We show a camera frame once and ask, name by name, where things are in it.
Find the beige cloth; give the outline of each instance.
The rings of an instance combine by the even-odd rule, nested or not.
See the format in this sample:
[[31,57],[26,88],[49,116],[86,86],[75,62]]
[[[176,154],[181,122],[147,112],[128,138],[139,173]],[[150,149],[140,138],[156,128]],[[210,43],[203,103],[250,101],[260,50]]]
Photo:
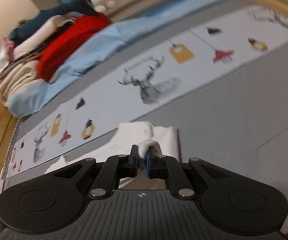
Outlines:
[[0,84],[0,102],[4,106],[8,97],[17,90],[27,87],[32,82],[36,82],[37,72],[36,66],[38,60],[21,63],[17,65]]

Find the crosshair logo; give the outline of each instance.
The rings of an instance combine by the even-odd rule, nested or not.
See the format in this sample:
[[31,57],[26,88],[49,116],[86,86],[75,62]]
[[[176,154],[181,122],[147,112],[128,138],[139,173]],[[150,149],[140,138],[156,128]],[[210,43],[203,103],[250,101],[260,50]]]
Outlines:
[[148,194],[144,193],[144,192],[141,192],[141,193],[138,193],[137,196],[143,198],[143,197],[146,197]]

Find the yellow tag print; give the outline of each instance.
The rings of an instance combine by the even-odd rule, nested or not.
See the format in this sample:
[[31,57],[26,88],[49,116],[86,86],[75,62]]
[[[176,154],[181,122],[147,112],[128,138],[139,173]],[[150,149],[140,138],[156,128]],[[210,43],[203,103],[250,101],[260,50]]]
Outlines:
[[82,131],[82,138],[86,140],[87,138],[91,137],[91,135],[94,133],[95,125],[92,123],[92,120],[88,120],[85,129]]
[[267,44],[264,43],[263,41],[258,41],[254,38],[248,38],[248,41],[251,44],[253,50],[265,51],[268,49]]
[[52,130],[51,130],[50,137],[53,137],[53,136],[56,135],[57,132],[59,131],[60,122],[61,122],[61,117],[62,117],[62,115],[59,114],[59,115],[55,118],[55,120],[54,120],[54,122],[53,122],[53,126],[52,126]]
[[169,49],[169,52],[179,64],[195,58],[195,55],[181,43],[174,44],[173,47]]

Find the red folded garment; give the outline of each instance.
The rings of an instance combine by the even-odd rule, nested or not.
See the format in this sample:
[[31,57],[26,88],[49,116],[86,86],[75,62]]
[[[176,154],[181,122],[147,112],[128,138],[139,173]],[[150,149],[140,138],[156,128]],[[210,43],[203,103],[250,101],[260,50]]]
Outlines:
[[49,82],[60,65],[88,38],[108,26],[106,16],[82,16],[43,51],[36,70],[40,78]]

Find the mattress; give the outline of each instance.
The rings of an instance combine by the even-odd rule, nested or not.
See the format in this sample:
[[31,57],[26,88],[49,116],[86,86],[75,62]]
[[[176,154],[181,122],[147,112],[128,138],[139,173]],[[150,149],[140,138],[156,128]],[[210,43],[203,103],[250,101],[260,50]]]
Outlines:
[[[128,18],[139,17],[157,6],[174,1],[164,0],[142,8]],[[249,4],[244,1],[227,0],[194,12],[130,44],[63,90],[41,111],[22,119],[11,145],[59,104],[71,99],[120,64],[188,28],[246,6]],[[201,158],[276,187],[288,200],[288,43],[137,120],[149,121],[155,126],[177,127],[182,162],[192,157]],[[66,158],[74,160],[97,149],[107,143],[115,132],[113,130],[66,153]],[[57,159],[7,178],[5,187],[42,175]],[[288,232],[288,218],[282,232]]]

